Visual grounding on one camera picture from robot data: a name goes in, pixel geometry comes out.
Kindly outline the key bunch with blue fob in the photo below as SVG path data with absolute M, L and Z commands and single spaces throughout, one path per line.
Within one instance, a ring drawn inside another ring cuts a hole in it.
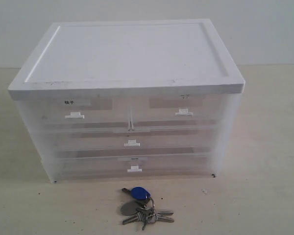
M 152 225 L 156 222 L 175 222 L 175 219 L 172 218 L 174 212 L 157 210 L 151 194 L 145 188 L 122 188 L 121 191 L 133 199 L 120 207 L 121 215 L 128 216 L 121 222 L 122 225 L 139 222 L 142 224 L 142 231 L 144 231 L 147 225 Z

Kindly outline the white translucent drawer cabinet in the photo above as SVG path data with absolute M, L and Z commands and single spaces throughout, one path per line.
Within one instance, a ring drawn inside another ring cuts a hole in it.
M 49 132 L 213 127 L 220 130 L 224 149 L 209 154 L 222 161 L 244 86 L 245 80 L 212 22 L 197 19 L 54 23 L 8 91 L 35 147 Z M 213 94 L 222 96 L 221 117 L 214 124 L 133 125 L 131 104 L 136 97 Z M 42 123 L 40 116 L 48 103 L 89 98 L 127 100 L 129 126 L 59 129 Z M 45 161 L 60 159 L 36 149 L 42 166 Z

